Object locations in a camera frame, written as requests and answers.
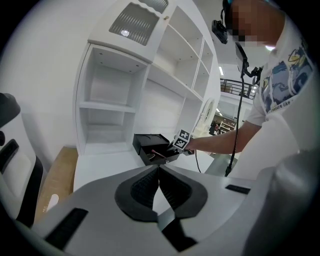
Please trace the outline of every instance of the black box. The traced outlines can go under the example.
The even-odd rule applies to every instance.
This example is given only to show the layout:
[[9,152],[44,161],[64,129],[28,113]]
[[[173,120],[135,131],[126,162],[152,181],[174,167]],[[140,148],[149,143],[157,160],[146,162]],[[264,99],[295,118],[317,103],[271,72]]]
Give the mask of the black box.
[[[178,152],[167,152],[170,141],[161,134],[135,134],[132,144],[146,166],[165,165],[177,160],[179,157]],[[163,155],[165,158],[152,153],[152,150]],[[149,159],[147,154],[155,154],[155,157]]]

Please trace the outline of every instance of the wooden floor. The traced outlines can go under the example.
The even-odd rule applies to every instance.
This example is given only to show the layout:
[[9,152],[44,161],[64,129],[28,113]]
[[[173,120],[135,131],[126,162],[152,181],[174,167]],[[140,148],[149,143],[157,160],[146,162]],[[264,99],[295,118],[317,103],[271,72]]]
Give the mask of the wooden floor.
[[58,198],[59,203],[73,192],[77,160],[76,148],[61,149],[42,186],[35,210],[35,222],[46,214],[52,195],[53,198]]

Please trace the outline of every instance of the white cabinet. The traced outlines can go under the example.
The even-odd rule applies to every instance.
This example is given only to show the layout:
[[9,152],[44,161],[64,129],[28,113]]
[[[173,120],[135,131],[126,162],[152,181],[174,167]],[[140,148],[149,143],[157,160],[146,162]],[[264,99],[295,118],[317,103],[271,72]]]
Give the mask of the white cabinet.
[[81,155],[127,151],[149,65],[91,44],[76,84],[75,125]]
[[214,56],[175,1],[118,0],[88,41],[73,97],[80,155],[129,151],[134,132],[192,132]]
[[117,0],[88,41],[152,63],[175,8],[175,0]]

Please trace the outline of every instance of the man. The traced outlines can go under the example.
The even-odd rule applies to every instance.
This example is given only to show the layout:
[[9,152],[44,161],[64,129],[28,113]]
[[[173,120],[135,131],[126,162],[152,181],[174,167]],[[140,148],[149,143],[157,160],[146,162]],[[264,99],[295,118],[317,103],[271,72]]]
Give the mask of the man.
[[[233,35],[275,47],[263,66],[251,113],[238,131],[236,153],[242,153],[229,174],[255,180],[260,170],[319,144],[319,74],[306,42],[281,10],[263,0],[224,0],[223,7]],[[235,134],[196,138],[187,149],[231,154]]]

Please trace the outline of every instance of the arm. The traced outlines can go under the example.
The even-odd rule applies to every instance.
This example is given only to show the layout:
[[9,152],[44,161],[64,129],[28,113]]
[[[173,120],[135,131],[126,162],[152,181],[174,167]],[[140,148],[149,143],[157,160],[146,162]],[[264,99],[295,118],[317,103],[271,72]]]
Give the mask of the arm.
[[[261,126],[248,121],[238,130],[238,138],[235,152],[241,152],[251,138],[260,130]],[[232,154],[235,145],[236,131],[229,131],[212,137],[192,139],[186,146],[189,150],[200,150],[218,154]]]

